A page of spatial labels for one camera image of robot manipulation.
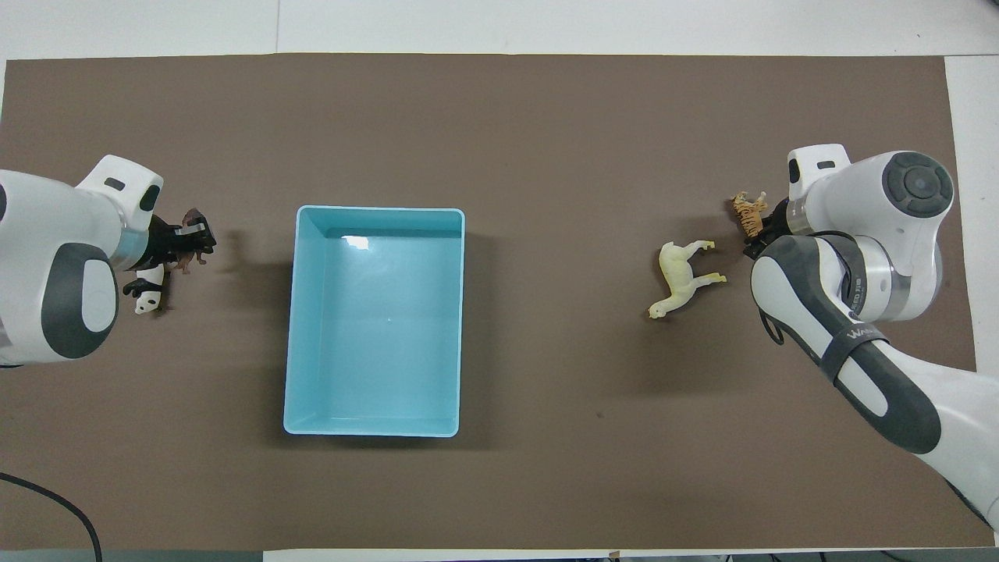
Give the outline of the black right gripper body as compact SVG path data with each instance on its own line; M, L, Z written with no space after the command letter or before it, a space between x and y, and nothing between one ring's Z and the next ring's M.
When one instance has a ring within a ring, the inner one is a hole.
M763 220L763 230L761 230L761 244L764 247L770 246L777 239L791 234L788 226L788 199L781 200L774 208L770 216Z

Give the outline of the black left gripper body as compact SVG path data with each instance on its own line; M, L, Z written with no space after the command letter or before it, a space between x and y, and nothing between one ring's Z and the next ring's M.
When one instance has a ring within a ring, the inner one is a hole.
M158 265L179 262L190 253L184 236L177 234L182 225L170 224L152 214L146 230L123 230L123 270L140 271Z

